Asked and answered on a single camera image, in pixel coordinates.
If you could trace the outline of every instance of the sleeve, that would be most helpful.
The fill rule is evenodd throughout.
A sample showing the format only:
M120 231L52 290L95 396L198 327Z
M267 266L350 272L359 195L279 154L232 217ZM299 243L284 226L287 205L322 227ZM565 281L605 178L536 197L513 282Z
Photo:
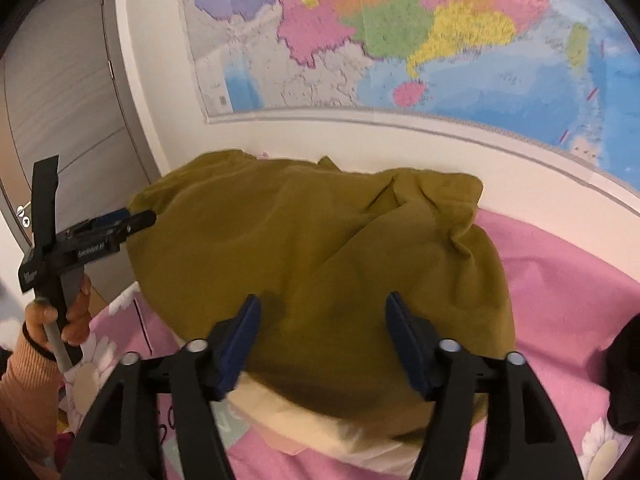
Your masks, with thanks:
M57 435L60 373L20 334L0 380L0 420L25 458L41 463L51 456Z

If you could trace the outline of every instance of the pink fabric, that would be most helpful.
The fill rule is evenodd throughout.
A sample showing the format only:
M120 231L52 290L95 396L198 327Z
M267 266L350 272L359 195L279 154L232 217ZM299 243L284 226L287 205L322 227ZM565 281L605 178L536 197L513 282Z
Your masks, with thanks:
M518 348L548 391L580 454L584 435L606 415L609 405L608 392L597 384L602 375L601 352L640 312L640 284L528 224L485 211L479 213L477 224L492 238L504 264ZM92 323L98 340L107 336L116 343L114 362L131 350L143 358L176 351L178 345L170 330L142 295L137 292L133 298L122 308L105 309ZM170 402L169 396L161 396L159 423L165 439L174 434L167 419ZM472 432L464 480L476 478L483 434L482 425ZM238 480L394 478L339 463L309 449L287 456L269 448L255 430L236 442L228 456ZM181 478L169 463L166 465L169 480Z

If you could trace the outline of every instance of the olive green cloth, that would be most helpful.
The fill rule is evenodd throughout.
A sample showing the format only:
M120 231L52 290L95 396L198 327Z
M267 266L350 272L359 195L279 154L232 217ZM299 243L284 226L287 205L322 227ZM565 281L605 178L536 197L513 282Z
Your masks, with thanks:
M391 291L471 352L513 349L504 271L473 225L481 193L466 174L207 153L134 197L130 210L158 220L130 238L129 256L149 304L187 340L257 294L247 371L301 406L396 437L425 428L431 407L386 331ZM479 400L476 420L482 410Z

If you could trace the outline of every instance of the metal screw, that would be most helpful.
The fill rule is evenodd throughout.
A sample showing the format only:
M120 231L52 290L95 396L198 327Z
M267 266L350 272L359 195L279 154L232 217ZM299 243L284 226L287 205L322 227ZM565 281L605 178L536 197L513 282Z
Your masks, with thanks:
M527 362L527 360L524 358L524 355L519 352L509 352L507 354L507 361L516 366L522 366Z
M462 346L457 341L453 339L443 339L440 341L440 348L445 352L460 352Z
M138 361L140 361L140 355L138 355L136 352L127 352L122 356L122 359L120 359L120 362L125 366L134 365Z
M198 352L203 352L207 349L209 343L207 343L204 339L194 339L193 341L189 341L187 343L187 350L192 354L197 354Z

